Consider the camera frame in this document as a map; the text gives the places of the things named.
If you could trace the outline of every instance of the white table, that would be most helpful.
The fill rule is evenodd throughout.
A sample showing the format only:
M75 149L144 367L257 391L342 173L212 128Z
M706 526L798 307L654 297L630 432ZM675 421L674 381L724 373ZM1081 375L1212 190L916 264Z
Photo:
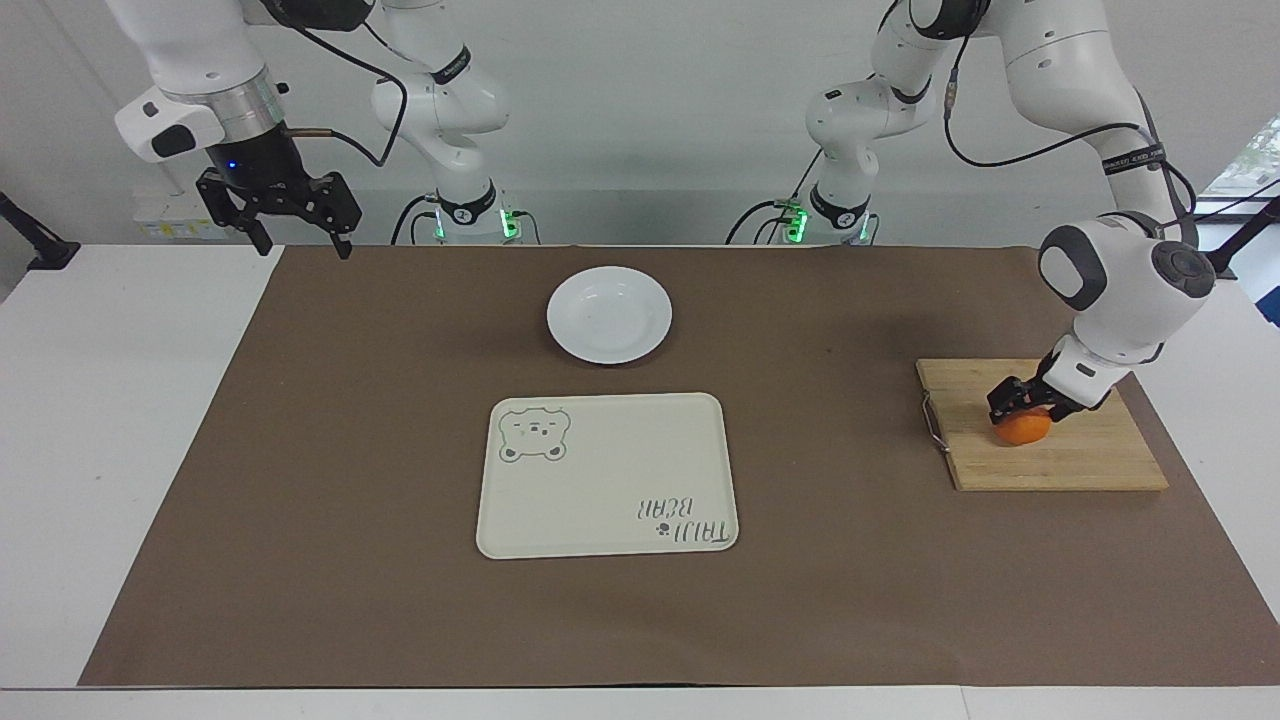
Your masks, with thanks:
M1280 687L72 689L278 258L86 246L0 305L0 717L1280 716ZM1139 373L1274 614L1277 369L1280 333L1224 284Z

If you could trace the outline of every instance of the orange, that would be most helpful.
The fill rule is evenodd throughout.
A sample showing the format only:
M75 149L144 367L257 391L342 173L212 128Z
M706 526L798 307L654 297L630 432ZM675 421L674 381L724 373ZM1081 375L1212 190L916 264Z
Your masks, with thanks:
M1001 420L996 425L996 434L1009 445L1030 445L1044 439L1052 427L1053 420L1048 416L1048 409L1032 407Z

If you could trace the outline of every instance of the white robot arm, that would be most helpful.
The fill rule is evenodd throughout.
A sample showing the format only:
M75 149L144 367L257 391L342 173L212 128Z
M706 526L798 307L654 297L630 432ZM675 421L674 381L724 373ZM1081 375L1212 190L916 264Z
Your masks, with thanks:
M1196 249L1151 117L1116 60L1101 0L895 0L876 40L874 74L809 108L810 135L824 151L806 199L809 228L837 241L856 236L879 169L870 143L925 123L942 53L982 36L1001 41L1019 113L1084 135L1115 197L1114 213L1057 228L1042 243L1042 278L1079 315L1034 378L1009 378L988 396L993 423L1038 406L1061 420L1100 406L1134 366L1155 361L1216 277ZM950 119L955 77L946 92Z
M212 167L196 187L212 220L247 233L262 255L271 238L257 217L269 214L293 215L324 229L338 255L347 258L351 243L342 236L356 229L360 206L339 173L312 178L303 169L239 3L106 0L106 5L142 50L155 81L115 117L129 147L151 163L207 151ZM364 8L367 14L360 3L344 8L357 13ZM316 18L328 15L321 10Z
M383 0L393 53L419 72L401 77L408 108L399 135L431 167L442 213L436 234L445 242L506 242L513 225L504 193L485 169L484 155L467 136L502 129L511 118L506 94L472 64L445 0ZM374 87L374 111L396 127L401 94L389 82Z
M360 206L339 173L311 178L294 137L333 137L326 129L289 129L266 63L247 23L300 31L352 31L372 6L365 0L106 0L142 50L155 87L116 115L120 135L143 160L157 163L206 150L214 161L197 188L219 225L246 232L257 250L271 247L259 214L294 215L325 229L340 256L342 234L356 228ZM388 46L421 68L403 78L407 99L387 79L374 109L388 128L430 161L444 213L440 236L504 242L518 228L503 193L467 135L502 128L504 95L460 40L443 0L383 0ZM403 122L397 123L403 104ZM379 167L385 160L374 159Z

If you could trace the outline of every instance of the wooden cutting board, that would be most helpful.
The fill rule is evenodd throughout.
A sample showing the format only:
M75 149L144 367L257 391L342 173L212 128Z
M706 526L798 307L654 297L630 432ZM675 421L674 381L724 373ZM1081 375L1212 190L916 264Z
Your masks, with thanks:
M1029 378L1036 360L919 360L916 370L961 491L1162 491L1169 487L1119 392L1096 413L1053 425L1014 447L987 418L987 393L1009 375Z

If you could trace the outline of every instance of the white tray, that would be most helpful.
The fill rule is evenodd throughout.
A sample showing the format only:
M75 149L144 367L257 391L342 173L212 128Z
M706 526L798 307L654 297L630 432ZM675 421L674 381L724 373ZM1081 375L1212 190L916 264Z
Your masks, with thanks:
M714 552L736 541L724 418L710 395L493 409L476 524L485 556Z

